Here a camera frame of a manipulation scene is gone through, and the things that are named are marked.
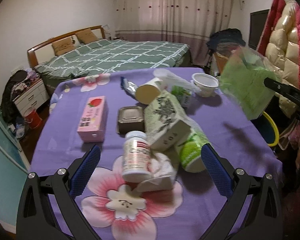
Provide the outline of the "crumpled white tissue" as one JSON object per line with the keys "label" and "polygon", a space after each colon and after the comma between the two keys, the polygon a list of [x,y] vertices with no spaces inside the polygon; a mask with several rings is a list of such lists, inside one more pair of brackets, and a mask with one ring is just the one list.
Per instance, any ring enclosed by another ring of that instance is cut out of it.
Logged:
{"label": "crumpled white tissue", "polygon": [[153,151],[150,168],[152,177],[140,182],[136,187],[137,192],[173,189],[179,168],[179,157],[172,148],[166,152]]}

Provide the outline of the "white supplement pill bottle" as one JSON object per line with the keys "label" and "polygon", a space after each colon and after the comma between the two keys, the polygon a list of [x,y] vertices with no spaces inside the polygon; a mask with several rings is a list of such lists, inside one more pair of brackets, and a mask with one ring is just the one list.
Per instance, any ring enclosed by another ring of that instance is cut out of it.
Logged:
{"label": "white supplement pill bottle", "polygon": [[151,150],[147,136],[141,131],[125,135],[123,145],[122,178],[129,183],[141,183],[151,179]]}

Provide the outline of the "green white plastic bottle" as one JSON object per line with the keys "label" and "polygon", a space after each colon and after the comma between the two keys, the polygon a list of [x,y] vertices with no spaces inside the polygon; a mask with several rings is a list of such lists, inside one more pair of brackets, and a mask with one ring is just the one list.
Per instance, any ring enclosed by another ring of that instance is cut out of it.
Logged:
{"label": "green white plastic bottle", "polygon": [[174,149],[179,156],[179,162],[186,172],[199,173],[205,170],[205,165],[201,159],[201,149],[209,140],[202,129],[191,128],[190,132],[184,135],[174,145]]}

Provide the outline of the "bed with green plaid cover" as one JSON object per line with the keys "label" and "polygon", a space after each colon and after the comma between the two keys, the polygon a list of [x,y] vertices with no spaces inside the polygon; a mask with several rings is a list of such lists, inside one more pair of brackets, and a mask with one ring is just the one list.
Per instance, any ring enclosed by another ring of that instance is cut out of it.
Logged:
{"label": "bed with green plaid cover", "polygon": [[[100,25],[89,27],[98,41],[80,43],[72,31],[52,37],[27,51],[29,65],[42,78],[49,93],[64,81],[124,70],[191,66],[188,45],[167,41],[130,42],[106,38]],[[75,50],[56,56],[52,43],[72,37]]]}

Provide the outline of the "white nightstand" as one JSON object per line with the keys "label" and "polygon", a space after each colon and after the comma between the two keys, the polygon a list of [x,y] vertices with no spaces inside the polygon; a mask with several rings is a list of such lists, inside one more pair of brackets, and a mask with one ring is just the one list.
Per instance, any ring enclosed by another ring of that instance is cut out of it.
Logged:
{"label": "white nightstand", "polygon": [[28,109],[37,109],[47,100],[49,100],[49,95],[43,80],[37,79],[25,92],[16,97],[13,102],[20,114],[25,116]]}

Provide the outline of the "green plastic bag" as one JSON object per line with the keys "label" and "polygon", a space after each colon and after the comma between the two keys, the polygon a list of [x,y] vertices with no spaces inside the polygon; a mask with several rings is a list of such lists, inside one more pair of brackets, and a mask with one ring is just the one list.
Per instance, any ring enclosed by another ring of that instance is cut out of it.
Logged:
{"label": "green plastic bag", "polygon": [[219,78],[221,91],[235,100],[248,120],[257,119],[275,92],[264,85],[265,78],[282,81],[282,74],[257,51],[238,47],[229,57]]}

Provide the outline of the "pink strawberry milk carton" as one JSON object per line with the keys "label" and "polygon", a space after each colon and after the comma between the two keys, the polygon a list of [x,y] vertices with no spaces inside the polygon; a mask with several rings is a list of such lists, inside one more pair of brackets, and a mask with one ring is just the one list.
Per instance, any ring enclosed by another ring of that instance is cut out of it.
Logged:
{"label": "pink strawberry milk carton", "polygon": [[105,96],[87,100],[77,133],[83,142],[103,142],[106,133],[108,105]]}

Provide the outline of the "pile of dark clothes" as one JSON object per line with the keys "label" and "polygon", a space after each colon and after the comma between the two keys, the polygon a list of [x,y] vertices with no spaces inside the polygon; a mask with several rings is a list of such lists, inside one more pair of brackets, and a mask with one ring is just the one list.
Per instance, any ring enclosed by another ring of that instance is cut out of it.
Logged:
{"label": "pile of dark clothes", "polygon": [[209,50],[215,52],[220,43],[236,43],[244,47],[246,45],[241,31],[236,28],[228,28],[212,34],[206,46]]}

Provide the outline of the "black television screen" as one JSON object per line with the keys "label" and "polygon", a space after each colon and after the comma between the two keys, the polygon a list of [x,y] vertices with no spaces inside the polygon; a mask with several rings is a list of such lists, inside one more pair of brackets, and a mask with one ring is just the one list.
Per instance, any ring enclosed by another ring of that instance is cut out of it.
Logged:
{"label": "black television screen", "polygon": [[250,13],[250,30],[248,47],[256,50],[261,34],[264,29],[264,25],[267,20],[269,9],[260,10]]}

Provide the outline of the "white yogurt cup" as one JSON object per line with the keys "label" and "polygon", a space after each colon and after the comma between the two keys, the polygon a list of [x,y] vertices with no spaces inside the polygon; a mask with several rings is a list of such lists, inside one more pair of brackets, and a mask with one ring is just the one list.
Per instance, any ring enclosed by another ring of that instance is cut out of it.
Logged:
{"label": "white yogurt cup", "polygon": [[198,88],[196,94],[205,98],[213,96],[219,87],[219,81],[205,73],[192,74],[192,82]]}

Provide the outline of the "pink striped curtain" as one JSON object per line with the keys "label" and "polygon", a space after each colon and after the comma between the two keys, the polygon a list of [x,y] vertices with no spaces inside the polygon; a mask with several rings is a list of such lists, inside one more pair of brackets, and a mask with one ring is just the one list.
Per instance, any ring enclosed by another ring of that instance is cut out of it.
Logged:
{"label": "pink striped curtain", "polygon": [[168,41],[189,46],[203,65],[210,36],[228,28],[232,0],[117,0],[116,35],[128,41]]}

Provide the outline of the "white paper cup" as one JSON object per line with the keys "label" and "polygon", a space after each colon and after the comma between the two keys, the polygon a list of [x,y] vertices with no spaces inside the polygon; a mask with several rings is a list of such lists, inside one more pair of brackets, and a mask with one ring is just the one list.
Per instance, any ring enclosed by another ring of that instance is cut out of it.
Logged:
{"label": "white paper cup", "polygon": [[166,83],[155,77],[137,88],[135,98],[139,103],[149,105],[165,88]]}

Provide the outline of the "brown pillow left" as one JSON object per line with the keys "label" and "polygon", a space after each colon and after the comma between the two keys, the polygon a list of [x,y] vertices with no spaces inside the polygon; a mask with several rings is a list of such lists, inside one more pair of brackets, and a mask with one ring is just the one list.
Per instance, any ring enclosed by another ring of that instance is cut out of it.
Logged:
{"label": "brown pillow left", "polygon": [[52,48],[56,56],[61,56],[76,49],[72,37],[53,42]]}

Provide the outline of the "yellow rimmed blue trash bin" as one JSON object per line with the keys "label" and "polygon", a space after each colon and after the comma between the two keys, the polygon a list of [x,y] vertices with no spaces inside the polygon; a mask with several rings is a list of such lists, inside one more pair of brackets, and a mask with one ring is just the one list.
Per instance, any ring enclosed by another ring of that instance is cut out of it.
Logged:
{"label": "yellow rimmed blue trash bin", "polygon": [[269,147],[278,144],[280,138],[278,127],[266,112],[263,112],[257,119],[251,120],[251,122]]}

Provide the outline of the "red bucket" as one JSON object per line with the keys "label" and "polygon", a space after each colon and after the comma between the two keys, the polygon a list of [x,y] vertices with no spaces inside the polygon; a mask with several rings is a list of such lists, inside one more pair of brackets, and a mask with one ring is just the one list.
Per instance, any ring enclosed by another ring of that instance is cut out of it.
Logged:
{"label": "red bucket", "polygon": [[36,129],[42,124],[42,119],[38,115],[37,111],[30,107],[24,113],[25,122],[28,124],[30,129]]}

